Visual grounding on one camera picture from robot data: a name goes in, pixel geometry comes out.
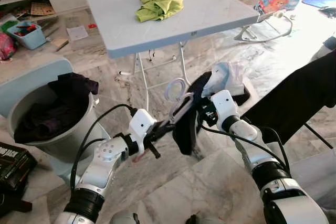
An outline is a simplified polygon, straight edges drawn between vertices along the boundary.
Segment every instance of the dark clothing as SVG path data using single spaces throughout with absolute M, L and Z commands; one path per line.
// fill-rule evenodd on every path
M 98 83 L 76 73 L 58 76 L 48 83 L 58 97 L 52 104 L 33 104 L 14 133 L 16 143 L 45 141 L 72 128 L 85 114 L 89 93 L 98 93 Z
M 336 51 L 296 70 L 270 91 L 242 118 L 255 126 L 271 127 L 285 144 L 323 106 L 336 105 Z M 264 131 L 265 143 L 273 142 Z

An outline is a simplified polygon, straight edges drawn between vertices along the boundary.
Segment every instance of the black box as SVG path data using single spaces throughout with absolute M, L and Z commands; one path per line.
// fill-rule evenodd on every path
M 36 164 L 26 149 L 0 142 L 0 191 L 19 188 Z

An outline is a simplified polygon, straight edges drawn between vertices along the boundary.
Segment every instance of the plastic bucket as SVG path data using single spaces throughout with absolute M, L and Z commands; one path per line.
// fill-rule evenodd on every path
M 20 31 L 20 28 L 18 28 L 18 26 L 31 25 L 34 25 L 37 28 L 26 36 L 18 36 L 17 34 L 15 34 L 16 32 Z M 46 37 L 44 36 L 41 27 L 39 25 L 33 24 L 32 22 L 20 22 L 15 26 L 10 27 L 7 30 L 7 33 L 9 33 L 14 39 L 19 41 L 21 45 L 30 50 L 33 50 L 46 42 Z
M 14 137 L 14 132 L 17 126 L 34 103 L 50 104 L 54 102 L 56 98 L 56 94 L 48 85 L 44 85 L 38 89 L 35 89 L 23 97 L 19 102 L 16 103 L 16 105 L 13 106 L 8 115 L 7 119 L 9 134 Z M 97 119 L 93 105 L 94 98 L 90 93 L 88 108 L 84 116 L 75 126 L 50 140 L 30 142 L 25 144 L 35 146 L 65 163 L 73 163 L 82 140 L 84 139 L 93 122 Z M 99 123 L 97 123 L 89 135 L 87 142 L 102 137 L 102 127 Z M 82 154 L 81 160 L 92 155 L 93 149 L 94 145 L 90 145 Z

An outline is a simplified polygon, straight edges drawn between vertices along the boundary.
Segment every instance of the blue container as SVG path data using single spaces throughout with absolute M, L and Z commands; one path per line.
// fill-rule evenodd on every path
M 36 30 L 32 31 L 26 36 L 18 36 L 15 34 L 15 32 L 18 32 L 21 30 L 20 28 L 18 28 L 18 26 L 31 26 L 31 25 L 35 25 L 37 28 Z M 10 27 L 7 30 L 7 32 L 13 38 L 19 41 L 21 45 L 23 45 L 24 47 L 30 50 L 33 50 L 46 42 L 46 37 L 44 36 L 41 27 L 39 25 L 33 24 L 32 22 L 27 22 L 27 21 L 20 22 L 16 24 L 15 26 Z

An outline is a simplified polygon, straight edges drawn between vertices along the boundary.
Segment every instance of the paper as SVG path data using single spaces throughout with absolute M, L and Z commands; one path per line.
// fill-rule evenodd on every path
M 69 37 L 70 37 L 71 41 L 75 41 L 75 40 L 84 39 L 86 37 L 89 37 L 89 35 L 86 32 L 84 26 L 67 28 L 67 32 L 69 34 Z

